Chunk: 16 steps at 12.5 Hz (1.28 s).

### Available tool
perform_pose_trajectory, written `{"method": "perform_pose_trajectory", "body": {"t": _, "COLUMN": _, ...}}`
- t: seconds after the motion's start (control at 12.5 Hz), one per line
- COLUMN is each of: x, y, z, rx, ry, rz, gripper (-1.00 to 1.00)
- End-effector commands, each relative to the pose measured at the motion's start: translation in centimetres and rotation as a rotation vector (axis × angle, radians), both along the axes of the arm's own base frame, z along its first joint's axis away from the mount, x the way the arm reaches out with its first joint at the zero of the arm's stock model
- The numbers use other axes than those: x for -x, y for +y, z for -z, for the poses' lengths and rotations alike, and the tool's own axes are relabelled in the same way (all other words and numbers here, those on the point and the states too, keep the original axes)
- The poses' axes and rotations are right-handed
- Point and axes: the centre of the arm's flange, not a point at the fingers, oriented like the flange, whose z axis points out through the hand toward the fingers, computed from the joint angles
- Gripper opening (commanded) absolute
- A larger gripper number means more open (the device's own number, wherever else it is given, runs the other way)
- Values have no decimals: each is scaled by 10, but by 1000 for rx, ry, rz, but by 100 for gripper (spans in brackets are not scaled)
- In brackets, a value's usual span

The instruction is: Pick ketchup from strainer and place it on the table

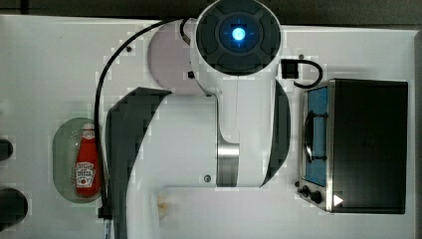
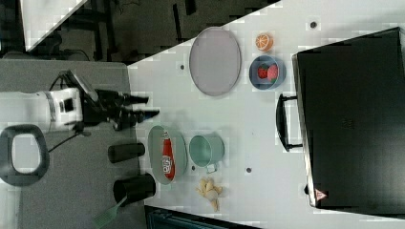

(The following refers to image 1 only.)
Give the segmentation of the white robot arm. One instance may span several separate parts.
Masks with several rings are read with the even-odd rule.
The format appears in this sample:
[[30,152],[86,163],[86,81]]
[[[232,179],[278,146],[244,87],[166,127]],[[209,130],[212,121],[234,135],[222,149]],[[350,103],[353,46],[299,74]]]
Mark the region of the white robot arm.
[[168,187],[261,187],[289,150],[289,102],[277,80],[282,30],[257,0],[216,0],[194,24],[199,90],[138,87],[107,113],[114,239],[158,239]]

